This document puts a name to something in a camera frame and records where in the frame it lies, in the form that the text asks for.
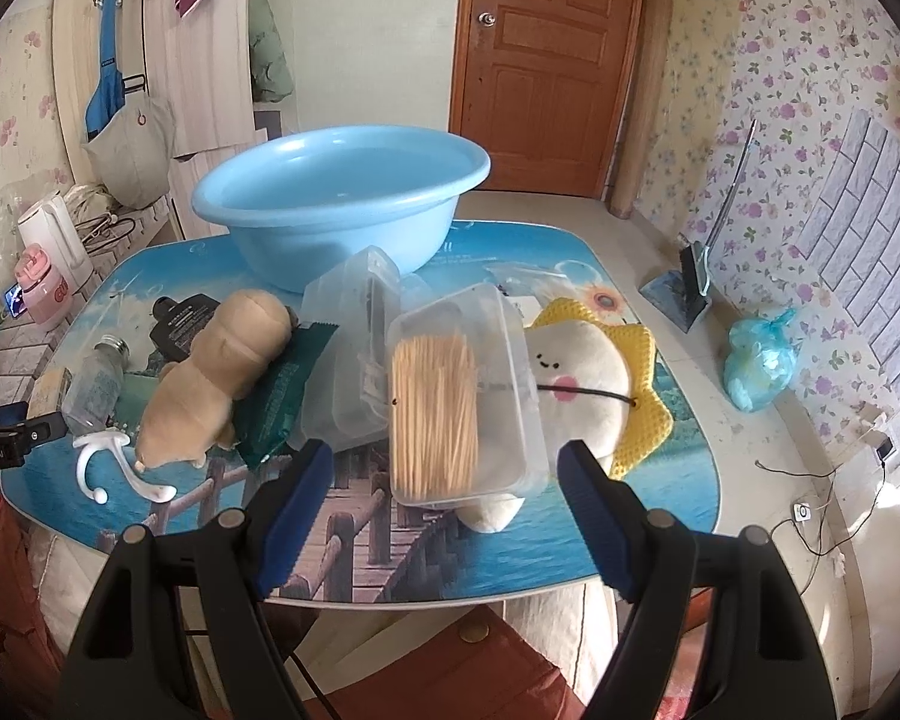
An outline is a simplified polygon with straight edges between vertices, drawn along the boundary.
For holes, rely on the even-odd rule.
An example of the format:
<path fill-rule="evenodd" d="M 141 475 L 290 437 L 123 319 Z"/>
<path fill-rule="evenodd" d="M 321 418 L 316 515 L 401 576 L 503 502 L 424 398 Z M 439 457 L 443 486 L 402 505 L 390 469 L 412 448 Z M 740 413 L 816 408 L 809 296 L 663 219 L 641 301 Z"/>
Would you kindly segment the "clear bottle with metal lid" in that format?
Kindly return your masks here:
<path fill-rule="evenodd" d="M 130 348 L 123 338 L 105 333 L 82 356 L 64 395 L 61 414 L 73 436 L 98 433 L 109 426 L 123 387 Z"/>

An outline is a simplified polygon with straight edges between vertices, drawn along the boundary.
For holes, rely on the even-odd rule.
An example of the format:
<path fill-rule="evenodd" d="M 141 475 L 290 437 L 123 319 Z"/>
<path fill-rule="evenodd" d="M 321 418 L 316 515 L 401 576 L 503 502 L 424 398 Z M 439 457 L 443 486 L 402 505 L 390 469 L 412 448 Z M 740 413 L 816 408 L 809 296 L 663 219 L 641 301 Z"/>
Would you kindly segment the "dark green snack packet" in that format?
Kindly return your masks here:
<path fill-rule="evenodd" d="M 333 323 L 322 322 L 295 328 L 250 393 L 233 405 L 235 452 L 250 470 L 283 451 L 301 412 L 308 379 L 336 330 Z"/>

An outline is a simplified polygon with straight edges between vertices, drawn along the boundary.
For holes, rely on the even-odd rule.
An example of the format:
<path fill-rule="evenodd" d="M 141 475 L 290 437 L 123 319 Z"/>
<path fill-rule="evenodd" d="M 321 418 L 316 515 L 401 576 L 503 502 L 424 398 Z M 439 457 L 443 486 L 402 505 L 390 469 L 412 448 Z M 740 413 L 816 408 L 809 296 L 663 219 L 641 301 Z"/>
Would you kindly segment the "white plastic hanger hook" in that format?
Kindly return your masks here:
<path fill-rule="evenodd" d="M 113 470 L 105 476 L 107 481 L 123 479 L 123 483 L 131 493 L 139 499 L 152 502 L 152 504 L 169 504 L 171 500 L 175 499 L 175 486 L 146 481 L 134 469 L 128 458 L 128 450 L 131 449 L 131 439 L 128 434 L 116 429 L 105 429 L 98 433 L 77 436 L 71 445 L 77 452 L 76 468 L 74 468 L 77 487 L 94 504 L 107 504 L 110 499 L 109 489 L 100 484 L 92 484 L 91 478 L 87 476 L 92 461 L 99 455 L 106 455 L 112 461 Z"/>

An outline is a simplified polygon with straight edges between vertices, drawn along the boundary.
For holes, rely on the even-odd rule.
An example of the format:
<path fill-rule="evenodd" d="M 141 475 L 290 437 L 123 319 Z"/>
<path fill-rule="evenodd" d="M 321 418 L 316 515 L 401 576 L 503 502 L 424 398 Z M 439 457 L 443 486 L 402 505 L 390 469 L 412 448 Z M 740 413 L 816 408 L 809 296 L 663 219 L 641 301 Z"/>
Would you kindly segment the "clear plastic storage box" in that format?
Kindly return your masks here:
<path fill-rule="evenodd" d="M 401 314 L 435 297 L 419 275 L 403 277 L 373 245 L 307 284 L 301 321 L 326 323 L 334 332 L 308 378 L 302 436 L 345 452 L 388 434 L 386 332 Z"/>

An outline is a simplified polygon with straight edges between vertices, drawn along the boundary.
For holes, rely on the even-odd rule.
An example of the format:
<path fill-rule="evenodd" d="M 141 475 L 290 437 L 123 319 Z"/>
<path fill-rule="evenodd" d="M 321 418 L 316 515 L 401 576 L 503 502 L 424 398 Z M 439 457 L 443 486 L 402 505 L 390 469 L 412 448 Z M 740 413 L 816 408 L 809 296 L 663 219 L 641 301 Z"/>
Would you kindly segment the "white plush with yellow hood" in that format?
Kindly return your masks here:
<path fill-rule="evenodd" d="M 626 476 L 670 437 L 673 416 L 653 388 L 656 343 L 640 323 L 608 325 L 557 298 L 525 328 L 549 461 L 582 440 L 606 476 Z"/>

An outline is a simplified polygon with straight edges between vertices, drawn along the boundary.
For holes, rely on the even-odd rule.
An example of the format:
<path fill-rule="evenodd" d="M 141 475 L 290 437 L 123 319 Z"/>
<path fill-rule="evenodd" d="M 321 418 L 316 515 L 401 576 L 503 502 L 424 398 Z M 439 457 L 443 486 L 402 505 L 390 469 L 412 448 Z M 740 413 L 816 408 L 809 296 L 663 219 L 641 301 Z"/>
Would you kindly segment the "tan plush dog toy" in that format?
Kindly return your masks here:
<path fill-rule="evenodd" d="M 274 294 L 235 291 L 214 310 L 190 355 L 160 372 L 137 433 L 138 470 L 187 461 L 203 465 L 214 445 L 235 445 L 233 404 L 245 398 L 286 348 L 294 319 Z"/>

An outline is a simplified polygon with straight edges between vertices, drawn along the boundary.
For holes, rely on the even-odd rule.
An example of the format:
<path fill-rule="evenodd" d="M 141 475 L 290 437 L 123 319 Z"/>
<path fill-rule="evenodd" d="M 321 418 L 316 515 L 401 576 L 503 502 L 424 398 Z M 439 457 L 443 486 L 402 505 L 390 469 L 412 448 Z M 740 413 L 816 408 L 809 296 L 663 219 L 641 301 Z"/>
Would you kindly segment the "clear box of toothpicks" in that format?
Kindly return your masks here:
<path fill-rule="evenodd" d="M 549 460 L 518 310 L 489 283 L 398 316 L 386 332 L 390 478 L 406 507 L 541 493 Z"/>

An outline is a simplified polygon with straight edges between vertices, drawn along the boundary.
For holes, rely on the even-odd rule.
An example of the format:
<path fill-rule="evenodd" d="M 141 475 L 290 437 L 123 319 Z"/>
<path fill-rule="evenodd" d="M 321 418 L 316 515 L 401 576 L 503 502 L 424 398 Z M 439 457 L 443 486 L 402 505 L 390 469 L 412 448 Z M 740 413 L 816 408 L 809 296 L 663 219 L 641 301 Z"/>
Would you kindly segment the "black cosmetic tube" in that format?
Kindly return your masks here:
<path fill-rule="evenodd" d="M 160 296 L 152 305 L 155 323 L 149 338 L 155 349 L 170 362 L 182 362 L 190 355 L 191 342 L 206 327 L 219 302 L 199 293 L 183 301 Z"/>

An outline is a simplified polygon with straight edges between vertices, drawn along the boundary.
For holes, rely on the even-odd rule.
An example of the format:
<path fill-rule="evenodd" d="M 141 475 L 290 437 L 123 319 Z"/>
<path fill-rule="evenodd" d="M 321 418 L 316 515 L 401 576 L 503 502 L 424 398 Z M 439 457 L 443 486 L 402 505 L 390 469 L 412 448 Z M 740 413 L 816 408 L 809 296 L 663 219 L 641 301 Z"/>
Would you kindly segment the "pink mini appliance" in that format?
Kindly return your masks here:
<path fill-rule="evenodd" d="M 14 265 L 14 278 L 22 289 L 23 305 L 30 319 L 43 332 L 55 330 L 69 314 L 73 294 L 40 244 L 23 248 Z"/>

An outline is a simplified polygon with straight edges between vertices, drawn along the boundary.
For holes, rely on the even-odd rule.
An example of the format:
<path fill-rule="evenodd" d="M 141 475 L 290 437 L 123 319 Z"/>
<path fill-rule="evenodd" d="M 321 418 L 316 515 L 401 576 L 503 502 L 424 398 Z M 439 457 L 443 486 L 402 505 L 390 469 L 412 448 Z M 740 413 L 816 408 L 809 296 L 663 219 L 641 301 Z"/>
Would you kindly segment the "white electric kettle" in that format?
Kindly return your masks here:
<path fill-rule="evenodd" d="M 91 259 L 61 193 L 52 192 L 27 208 L 17 218 L 17 229 L 25 245 L 38 244 L 45 250 L 73 293 L 86 286 L 92 275 Z"/>

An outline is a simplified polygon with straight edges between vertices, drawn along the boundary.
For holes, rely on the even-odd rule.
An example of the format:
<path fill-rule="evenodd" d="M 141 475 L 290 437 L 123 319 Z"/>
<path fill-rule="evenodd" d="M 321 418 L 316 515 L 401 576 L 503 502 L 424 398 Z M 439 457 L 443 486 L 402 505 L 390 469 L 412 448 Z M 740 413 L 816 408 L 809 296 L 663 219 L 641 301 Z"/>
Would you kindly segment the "red cushion seat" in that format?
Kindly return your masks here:
<path fill-rule="evenodd" d="M 489 606 L 323 613 L 286 661 L 312 718 L 578 718 L 567 679 Z"/>

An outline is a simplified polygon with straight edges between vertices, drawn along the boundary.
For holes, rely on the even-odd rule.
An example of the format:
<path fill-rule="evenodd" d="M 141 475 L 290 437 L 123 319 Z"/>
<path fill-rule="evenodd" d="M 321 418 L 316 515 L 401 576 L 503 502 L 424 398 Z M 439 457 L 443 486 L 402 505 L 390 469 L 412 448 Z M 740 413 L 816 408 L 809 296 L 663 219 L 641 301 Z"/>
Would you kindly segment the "light blue trash bag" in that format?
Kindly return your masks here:
<path fill-rule="evenodd" d="M 798 356 L 787 327 L 796 315 L 789 307 L 774 319 L 748 317 L 731 326 L 722 385 L 738 410 L 764 410 L 790 385 Z"/>

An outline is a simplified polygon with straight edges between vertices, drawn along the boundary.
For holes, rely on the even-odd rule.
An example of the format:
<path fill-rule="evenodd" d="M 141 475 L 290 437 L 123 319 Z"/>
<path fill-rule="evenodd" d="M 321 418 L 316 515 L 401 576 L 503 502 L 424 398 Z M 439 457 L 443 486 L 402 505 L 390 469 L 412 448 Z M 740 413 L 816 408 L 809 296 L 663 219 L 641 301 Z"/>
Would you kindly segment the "bag of cotton swabs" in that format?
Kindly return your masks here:
<path fill-rule="evenodd" d="M 512 262 L 486 263 L 484 270 L 493 278 L 494 286 L 509 298 L 536 298 L 541 304 L 548 304 L 577 296 L 571 280 L 557 271 Z"/>

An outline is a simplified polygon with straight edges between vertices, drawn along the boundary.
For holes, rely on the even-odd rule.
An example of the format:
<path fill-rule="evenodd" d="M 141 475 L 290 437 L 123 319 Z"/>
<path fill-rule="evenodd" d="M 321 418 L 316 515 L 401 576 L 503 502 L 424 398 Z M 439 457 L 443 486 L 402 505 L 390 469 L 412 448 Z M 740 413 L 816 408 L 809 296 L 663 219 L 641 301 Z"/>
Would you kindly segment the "grey tote bag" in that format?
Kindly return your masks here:
<path fill-rule="evenodd" d="M 136 91 L 82 148 L 95 177 L 115 202 L 142 210 L 169 192 L 174 143 L 175 119 L 170 107 Z"/>

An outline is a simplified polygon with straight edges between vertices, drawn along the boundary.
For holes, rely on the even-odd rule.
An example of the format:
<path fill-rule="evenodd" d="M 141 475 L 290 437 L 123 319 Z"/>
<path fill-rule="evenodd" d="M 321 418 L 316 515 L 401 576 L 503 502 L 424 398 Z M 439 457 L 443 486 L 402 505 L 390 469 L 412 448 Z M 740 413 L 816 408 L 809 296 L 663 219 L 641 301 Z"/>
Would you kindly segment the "light blue plastic basin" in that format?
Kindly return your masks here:
<path fill-rule="evenodd" d="M 406 125 L 295 133 L 238 153 L 191 195 L 224 226 L 248 268 L 301 294 L 367 247 L 402 275 L 439 252 L 458 199 L 489 177 L 491 158 L 460 135 Z"/>

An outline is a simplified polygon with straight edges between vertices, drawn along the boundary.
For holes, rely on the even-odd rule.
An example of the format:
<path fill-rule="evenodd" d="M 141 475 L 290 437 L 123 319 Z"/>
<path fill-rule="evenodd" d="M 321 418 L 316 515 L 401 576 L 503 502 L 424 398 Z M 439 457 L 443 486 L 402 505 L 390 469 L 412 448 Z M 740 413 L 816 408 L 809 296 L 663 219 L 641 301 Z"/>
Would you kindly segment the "white wardrobe cabinet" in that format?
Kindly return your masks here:
<path fill-rule="evenodd" d="M 56 107 L 74 180 L 97 179 L 87 156 L 86 107 L 98 83 L 100 10 L 95 0 L 53 0 Z M 248 0 L 201 0 L 190 15 L 173 0 L 123 0 L 118 66 L 141 78 L 175 119 L 169 166 L 170 219 L 180 239 L 226 231 L 191 210 L 201 177 L 258 143 L 251 99 Z"/>

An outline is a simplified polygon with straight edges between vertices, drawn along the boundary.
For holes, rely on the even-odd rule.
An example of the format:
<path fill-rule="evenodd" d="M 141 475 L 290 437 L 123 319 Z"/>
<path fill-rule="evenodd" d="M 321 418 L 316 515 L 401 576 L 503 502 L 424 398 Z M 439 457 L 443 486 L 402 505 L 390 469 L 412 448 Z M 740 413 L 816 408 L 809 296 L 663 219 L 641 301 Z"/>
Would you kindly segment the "green padded jacket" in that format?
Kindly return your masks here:
<path fill-rule="evenodd" d="M 255 103 L 280 103 L 294 93 L 283 38 L 269 0 L 248 0 L 248 48 Z"/>

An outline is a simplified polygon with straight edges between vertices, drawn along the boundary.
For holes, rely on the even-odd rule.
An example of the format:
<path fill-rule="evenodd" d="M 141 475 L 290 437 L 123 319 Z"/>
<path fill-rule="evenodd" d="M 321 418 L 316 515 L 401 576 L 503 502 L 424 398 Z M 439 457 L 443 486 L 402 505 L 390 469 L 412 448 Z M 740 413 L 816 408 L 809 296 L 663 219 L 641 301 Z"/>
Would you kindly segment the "brown wooden door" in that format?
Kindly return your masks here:
<path fill-rule="evenodd" d="M 598 199 L 644 0 L 458 0 L 448 126 L 491 156 L 486 188 Z"/>

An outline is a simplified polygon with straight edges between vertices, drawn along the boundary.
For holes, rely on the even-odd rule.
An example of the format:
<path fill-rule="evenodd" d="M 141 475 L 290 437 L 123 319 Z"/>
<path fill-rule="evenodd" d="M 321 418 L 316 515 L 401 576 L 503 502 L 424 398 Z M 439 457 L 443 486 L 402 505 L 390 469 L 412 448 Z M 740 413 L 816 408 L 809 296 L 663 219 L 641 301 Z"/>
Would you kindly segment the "rolled bamboo mat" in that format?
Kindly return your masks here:
<path fill-rule="evenodd" d="M 650 154 L 650 137 L 663 86 L 673 0 L 644 0 L 639 54 L 629 94 L 626 126 L 613 179 L 608 210 L 627 220 L 632 215 Z"/>

